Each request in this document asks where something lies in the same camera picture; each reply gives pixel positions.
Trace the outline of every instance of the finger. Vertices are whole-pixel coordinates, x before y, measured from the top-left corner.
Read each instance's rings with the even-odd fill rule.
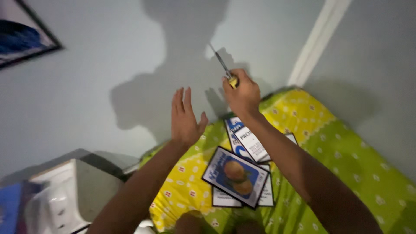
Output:
[[[233,87],[231,87],[228,83],[228,79],[226,77],[223,77],[223,89],[226,96],[230,95],[234,91]]]
[[[176,95],[175,104],[176,104],[176,111],[178,112],[178,114],[185,112],[185,110],[183,109],[182,99],[183,99],[183,87],[181,87],[178,90],[178,94]]]
[[[200,134],[204,133],[205,128],[207,127],[207,124],[208,124],[208,118],[207,118],[207,115],[205,114],[205,111],[204,111],[201,114],[201,121],[198,124],[198,132]]]
[[[238,79],[240,79],[240,82],[253,82],[242,68],[232,69],[231,74],[237,76]]]
[[[183,107],[185,108],[186,113],[192,113],[192,104],[191,104],[191,88],[188,87],[185,91],[185,99],[183,100]]]
[[[176,97],[178,96],[178,91],[176,90],[175,94],[172,97],[172,118],[177,115],[178,111],[176,110]]]

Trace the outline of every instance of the card with fruit image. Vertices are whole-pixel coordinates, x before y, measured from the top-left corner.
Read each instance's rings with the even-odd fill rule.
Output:
[[[217,147],[202,180],[255,209],[269,172]]]

